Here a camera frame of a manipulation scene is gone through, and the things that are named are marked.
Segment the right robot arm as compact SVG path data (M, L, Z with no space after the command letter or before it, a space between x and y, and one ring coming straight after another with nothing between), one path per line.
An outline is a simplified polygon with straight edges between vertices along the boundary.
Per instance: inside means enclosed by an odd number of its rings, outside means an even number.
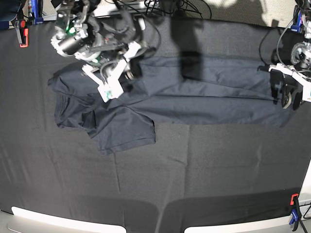
M121 27L109 25L94 16L98 0L64 0L57 10L55 34L51 45L63 57L85 61L91 70L100 73L103 85L126 73L130 76L130 61L152 55L158 47L143 38L139 20L149 21L138 9L115 0L121 16Z

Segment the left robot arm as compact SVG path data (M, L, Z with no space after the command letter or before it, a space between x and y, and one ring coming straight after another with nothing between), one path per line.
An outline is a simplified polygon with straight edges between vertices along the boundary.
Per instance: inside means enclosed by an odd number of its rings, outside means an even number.
M184 17L152 18L162 43L151 58L136 58L133 74L142 89L136 103L170 111L257 115L297 110L302 85L269 65L293 65L311 75L311 42L289 29Z

